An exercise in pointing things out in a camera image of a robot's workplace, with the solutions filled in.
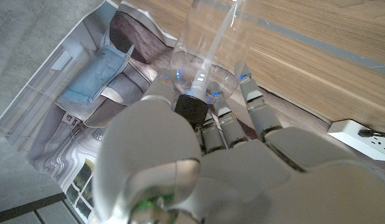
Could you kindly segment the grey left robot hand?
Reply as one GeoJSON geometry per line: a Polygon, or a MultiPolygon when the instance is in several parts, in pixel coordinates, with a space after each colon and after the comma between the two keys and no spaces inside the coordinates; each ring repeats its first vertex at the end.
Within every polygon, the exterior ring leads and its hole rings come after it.
{"type": "Polygon", "coordinates": [[[92,184],[102,223],[385,223],[385,183],[354,154],[296,127],[203,154],[173,100],[161,69],[112,121],[92,184]]]}

